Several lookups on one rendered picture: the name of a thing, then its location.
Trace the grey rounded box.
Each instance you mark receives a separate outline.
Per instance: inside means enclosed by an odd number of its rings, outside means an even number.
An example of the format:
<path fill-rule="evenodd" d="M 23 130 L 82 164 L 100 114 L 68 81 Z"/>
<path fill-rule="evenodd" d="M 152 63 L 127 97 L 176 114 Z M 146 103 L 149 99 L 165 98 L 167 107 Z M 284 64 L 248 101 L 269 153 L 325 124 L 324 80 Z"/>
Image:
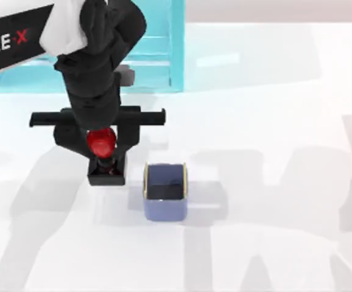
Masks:
<path fill-rule="evenodd" d="M 135 72 L 127 64 L 120 64 L 116 69 L 115 73 L 120 76 L 120 85 L 122 87 L 129 87 L 134 84 L 135 81 Z"/>

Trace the light blue rack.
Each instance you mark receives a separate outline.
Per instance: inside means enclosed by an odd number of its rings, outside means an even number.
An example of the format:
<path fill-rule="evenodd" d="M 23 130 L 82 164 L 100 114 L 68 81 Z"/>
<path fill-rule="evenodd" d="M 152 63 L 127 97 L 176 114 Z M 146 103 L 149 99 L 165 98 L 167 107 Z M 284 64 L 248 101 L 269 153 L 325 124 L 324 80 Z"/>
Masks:
<path fill-rule="evenodd" d="M 132 0 L 143 12 L 147 30 L 124 63 L 135 82 L 124 92 L 181 92 L 184 89 L 185 0 Z M 46 55 L 0 73 L 0 93 L 63 93 L 54 58 Z"/>

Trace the blue basket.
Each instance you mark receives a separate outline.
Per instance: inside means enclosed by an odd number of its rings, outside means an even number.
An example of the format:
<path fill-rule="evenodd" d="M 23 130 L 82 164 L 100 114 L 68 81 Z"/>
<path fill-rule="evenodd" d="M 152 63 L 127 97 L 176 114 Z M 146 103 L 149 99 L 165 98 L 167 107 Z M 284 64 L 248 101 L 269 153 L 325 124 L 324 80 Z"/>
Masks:
<path fill-rule="evenodd" d="M 188 214 L 186 164 L 146 164 L 143 206 L 145 216 L 150 221 L 183 221 Z"/>

